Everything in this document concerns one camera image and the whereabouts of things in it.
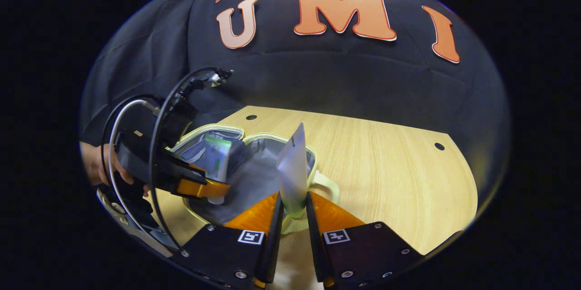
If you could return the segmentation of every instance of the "finger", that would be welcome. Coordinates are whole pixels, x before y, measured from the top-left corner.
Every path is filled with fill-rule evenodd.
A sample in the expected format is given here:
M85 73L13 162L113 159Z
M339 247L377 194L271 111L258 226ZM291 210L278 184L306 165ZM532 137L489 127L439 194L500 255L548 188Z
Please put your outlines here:
M143 186L143 197L149 197L149 185Z
M103 171L102 168L97 170L97 174L99 176L99 181L108 185L108 180L107 180L107 176L105 176L105 172Z
M127 172L125 169L123 170L118 169L118 171L119 174L121 174L123 180L125 180L125 182L127 182L130 185L133 185L135 181L133 180L133 176L131 175L131 173Z
M106 148L103 148L103 149L104 149L103 157L104 157L104 161L105 161L104 168L107 171L107 174L109 174L110 173L109 167L108 167L109 166L109 155L108 155L107 149ZM115 163L114 161L111 162L111 166L112 166L112 171L111 172L115 172L116 171L115 164L114 163Z
M113 165L115 166L115 168L119 171L119 174L121 174L121 177L123 178L123 180L125 180L125 182L127 182L128 184L132 185L133 184L133 176L131 175L131 173L127 172L127 170L125 170L125 168L121 165L121 163L119 162L117 156L115 154L113 154Z

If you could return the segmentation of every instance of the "wooden table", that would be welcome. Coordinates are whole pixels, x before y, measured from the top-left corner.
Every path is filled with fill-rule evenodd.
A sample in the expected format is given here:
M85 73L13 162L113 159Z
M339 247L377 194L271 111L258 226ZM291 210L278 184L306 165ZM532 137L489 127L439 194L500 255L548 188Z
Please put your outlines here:
M249 115L257 118L247 120ZM473 175L445 133L257 106L246 106L219 123L241 127L245 136L274 133L286 138L303 123L319 172L340 187L340 207L363 222L385 222L423 255L475 216ZM322 189L313 191L329 198ZM170 231L185 244L203 222L187 211L181 197L160 190L157 194ZM315 278L308 230L281 240L275 282L269 289L290 288L322 289Z

